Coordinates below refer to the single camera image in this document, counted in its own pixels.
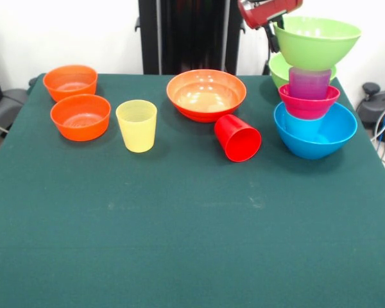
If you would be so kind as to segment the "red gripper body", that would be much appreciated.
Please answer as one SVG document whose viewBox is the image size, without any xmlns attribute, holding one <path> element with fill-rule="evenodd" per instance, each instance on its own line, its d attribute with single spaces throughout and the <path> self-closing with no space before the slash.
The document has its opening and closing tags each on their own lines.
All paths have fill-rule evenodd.
<svg viewBox="0 0 385 308">
<path fill-rule="evenodd" d="M 238 9 L 245 23 L 251 29 L 257 29 L 276 21 L 286 13 L 297 10 L 303 0 L 238 0 Z"/>
</svg>

